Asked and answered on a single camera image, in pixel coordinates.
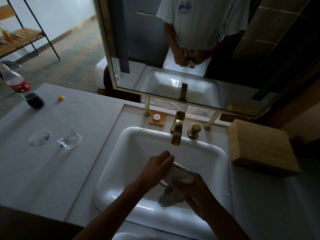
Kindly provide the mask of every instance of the wooden box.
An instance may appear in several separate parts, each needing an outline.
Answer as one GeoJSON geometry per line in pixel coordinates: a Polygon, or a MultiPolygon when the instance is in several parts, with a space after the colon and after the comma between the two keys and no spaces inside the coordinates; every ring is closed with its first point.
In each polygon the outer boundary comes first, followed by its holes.
{"type": "Polygon", "coordinates": [[[280,177],[301,173],[285,131],[242,120],[228,130],[232,163],[280,177]]]}

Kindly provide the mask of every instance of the sink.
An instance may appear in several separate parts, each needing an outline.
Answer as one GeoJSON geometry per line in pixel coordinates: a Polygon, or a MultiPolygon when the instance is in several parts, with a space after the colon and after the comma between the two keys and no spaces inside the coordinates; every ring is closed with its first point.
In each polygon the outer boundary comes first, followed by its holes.
{"type": "Polygon", "coordinates": [[[185,73],[154,70],[147,75],[141,92],[179,99],[182,83],[188,84],[188,102],[221,108],[220,92],[214,80],[185,73]]]}
{"type": "MultiPolygon", "coordinates": [[[[171,134],[129,127],[119,136],[94,192],[95,206],[103,211],[141,172],[151,156],[168,149],[175,161],[200,173],[210,191],[230,212],[230,179],[226,153],[204,142],[182,137],[180,146],[170,144],[171,134]]],[[[212,239],[214,234],[186,202],[162,209],[158,197],[164,187],[148,192],[127,217],[128,221],[194,239],[212,239]]]]}

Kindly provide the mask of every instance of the hand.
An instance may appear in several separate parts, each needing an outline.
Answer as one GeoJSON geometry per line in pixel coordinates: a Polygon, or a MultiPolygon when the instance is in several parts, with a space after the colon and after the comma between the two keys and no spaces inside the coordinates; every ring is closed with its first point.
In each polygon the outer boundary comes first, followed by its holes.
{"type": "Polygon", "coordinates": [[[198,56],[193,56],[192,60],[194,62],[194,64],[199,65],[202,62],[204,62],[205,60],[207,60],[208,57],[208,51],[205,49],[199,49],[198,50],[199,55],[198,56]]]}
{"type": "Polygon", "coordinates": [[[189,51],[186,47],[172,48],[171,51],[173,53],[174,61],[177,65],[181,67],[188,66],[189,51]]]}
{"type": "Polygon", "coordinates": [[[147,193],[160,183],[173,164],[174,156],[168,150],[158,156],[150,157],[133,183],[136,183],[144,193],[147,193]]]}
{"type": "Polygon", "coordinates": [[[193,176],[194,183],[192,185],[178,180],[173,180],[172,185],[189,196],[186,200],[188,205],[202,220],[208,222],[218,201],[210,192],[200,174],[193,173],[193,176]]]}

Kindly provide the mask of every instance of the dark cola liquid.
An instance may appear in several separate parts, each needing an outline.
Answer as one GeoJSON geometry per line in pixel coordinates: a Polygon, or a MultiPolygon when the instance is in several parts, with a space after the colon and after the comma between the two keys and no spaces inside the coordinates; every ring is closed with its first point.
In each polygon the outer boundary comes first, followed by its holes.
{"type": "Polygon", "coordinates": [[[45,104],[43,99],[34,92],[27,94],[24,98],[26,102],[35,109],[41,109],[45,104]]]}

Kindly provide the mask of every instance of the red bottle label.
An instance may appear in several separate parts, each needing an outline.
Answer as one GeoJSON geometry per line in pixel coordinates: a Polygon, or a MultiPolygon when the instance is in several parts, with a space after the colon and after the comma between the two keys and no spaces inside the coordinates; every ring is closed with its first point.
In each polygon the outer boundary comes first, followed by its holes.
{"type": "Polygon", "coordinates": [[[27,81],[23,81],[22,83],[14,86],[10,86],[17,93],[28,92],[31,89],[30,84],[27,81]]]}

